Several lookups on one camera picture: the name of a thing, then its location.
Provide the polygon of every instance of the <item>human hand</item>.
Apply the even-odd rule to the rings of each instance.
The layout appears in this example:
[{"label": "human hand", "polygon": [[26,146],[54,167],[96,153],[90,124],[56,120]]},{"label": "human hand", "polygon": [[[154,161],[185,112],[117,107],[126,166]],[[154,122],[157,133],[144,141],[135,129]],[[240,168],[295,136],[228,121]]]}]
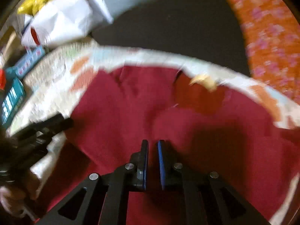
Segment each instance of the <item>human hand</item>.
[{"label": "human hand", "polygon": [[28,171],[21,180],[22,188],[16,185],[6,185],[0,187],[0,201],[3,208],[15,217],[24,215],[24,199],[29,196],[31,200],[37,199],[37,189],[40,186],[40,180],[31,171]]}]

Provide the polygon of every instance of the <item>metal pin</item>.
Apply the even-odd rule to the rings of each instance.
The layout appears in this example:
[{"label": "metal pin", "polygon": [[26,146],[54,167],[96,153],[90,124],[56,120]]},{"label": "metal pin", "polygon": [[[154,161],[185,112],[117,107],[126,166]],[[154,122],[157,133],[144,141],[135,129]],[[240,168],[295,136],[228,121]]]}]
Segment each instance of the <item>metal pin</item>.
[{"label": "metal pin", "polygon": [[213,179],[217,179],[219,177],[219,174],[217,172],[215,172],[215,171],[211,172],[209,175]]},{"label": "metal pin", "polygon": [[96,174],[96,173],[92,173],[92,174],[89,176],[90,180],[96,180],[96,179],[98,179],[98,177],[99,177],[99,175]]},{"label": "metal pin", "polygon": [[125,168],[126,168],[127,170],[131,170],[131,169],[134,168],[134,164],[133,164],[133,163],[127,163],[127,164],[125,165]]},{"label": "metal pin", "polygon": [[180,162],[177,162],[174,164],[174,168],[176,168],[176,169],[181,169],[182,167],[183,167],[183,164]]}]

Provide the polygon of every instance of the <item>teal box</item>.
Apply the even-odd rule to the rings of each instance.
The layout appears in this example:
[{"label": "teal box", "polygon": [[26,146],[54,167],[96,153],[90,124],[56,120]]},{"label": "teal box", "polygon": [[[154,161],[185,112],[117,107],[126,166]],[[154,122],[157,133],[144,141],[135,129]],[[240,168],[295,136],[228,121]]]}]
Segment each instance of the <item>teal box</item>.
[{"label": "teal box", "polygon": [[7,129],[20,108],[26,93],[18,78],[13,79],[12,87],[2,103],[2,126]]}]

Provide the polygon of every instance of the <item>red object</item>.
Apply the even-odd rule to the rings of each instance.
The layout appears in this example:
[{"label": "red object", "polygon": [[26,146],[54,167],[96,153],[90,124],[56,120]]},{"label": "red object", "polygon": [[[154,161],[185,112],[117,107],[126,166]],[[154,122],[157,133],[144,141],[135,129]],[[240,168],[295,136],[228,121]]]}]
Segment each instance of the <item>red object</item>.
[{"label": "red object", "polygon": [[3,69],[0,69],[0,90],[4,91],[5,85],[6,85],[5,71]]},{"label": "red object", "polygon": [[[235,90],[221,86],[210,97],[200,85],[189,88],[184,74],[176,76],[177,70],[153,67],[99,71],[66,133],[77,149],[64,147],[40,202],[50,208],[89,173],[112,172],[147,139],[148,191],[130,193],[127,224],[178,224],[178,195],[160,191],[155,143],[165,139],[183,163],[217,171],[269,219],[299,171],[299,129],[276,128],[263,107]],[[207,111],[201,107],[214,101]]]}]

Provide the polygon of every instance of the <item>white bag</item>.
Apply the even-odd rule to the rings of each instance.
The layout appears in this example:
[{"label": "white bag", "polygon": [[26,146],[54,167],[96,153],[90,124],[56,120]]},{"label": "white bag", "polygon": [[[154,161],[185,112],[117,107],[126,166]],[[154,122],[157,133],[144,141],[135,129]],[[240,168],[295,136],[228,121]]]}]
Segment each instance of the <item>white bag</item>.
[{"label": "white bag", "polygon": [[112,23],[102,0],[51,0],[34,16],[21,43],[55,48],[77,40],[102,22]]}]

